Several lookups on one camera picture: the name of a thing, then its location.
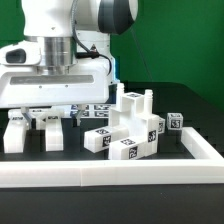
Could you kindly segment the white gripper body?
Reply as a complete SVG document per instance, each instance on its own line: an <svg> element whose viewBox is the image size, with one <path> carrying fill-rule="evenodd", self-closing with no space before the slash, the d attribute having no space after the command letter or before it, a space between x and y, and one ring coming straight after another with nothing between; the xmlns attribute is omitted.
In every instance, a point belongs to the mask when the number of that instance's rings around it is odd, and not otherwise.
<svg viewBox="0 0 224 224"><path fill-rule="evenodd" d="M0 49L0 108L104 103L107 61L77 59L70 40L28 40Z"/></svg>

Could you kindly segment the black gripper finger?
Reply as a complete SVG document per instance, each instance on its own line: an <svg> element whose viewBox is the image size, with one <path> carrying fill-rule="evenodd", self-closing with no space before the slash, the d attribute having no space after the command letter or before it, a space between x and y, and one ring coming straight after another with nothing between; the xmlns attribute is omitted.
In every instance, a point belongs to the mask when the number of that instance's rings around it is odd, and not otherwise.
<svg viewBox="0 0 224 224"><path fill-rule="evenodd" d="M86 104L78 104L77 112L75 114L76 125L79 126L81 124L81 117L86 110Z"/></svg>
<svg viewBox="0 0 224 224"><path fill-rule="evenodd" d="M23 115L23 117L28 122L29 129L30 130L35 129L36 128L36 120L31 116L31 114L29 112L29 108L28 107L22 107L21 108L21 114Z"/></svg>

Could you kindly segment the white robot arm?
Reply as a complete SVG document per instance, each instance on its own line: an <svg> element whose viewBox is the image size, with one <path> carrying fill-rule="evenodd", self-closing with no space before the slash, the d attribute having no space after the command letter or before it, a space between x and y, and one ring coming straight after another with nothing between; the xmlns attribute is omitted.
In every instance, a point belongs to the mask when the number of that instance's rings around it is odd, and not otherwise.
<svg viewBox="0 0 224 224"><path fill-rule="evenodd" d="M19 43L0 49L0 108L104 103L113 64L108 38L135 22L138 0L21 0Z"/></svg>

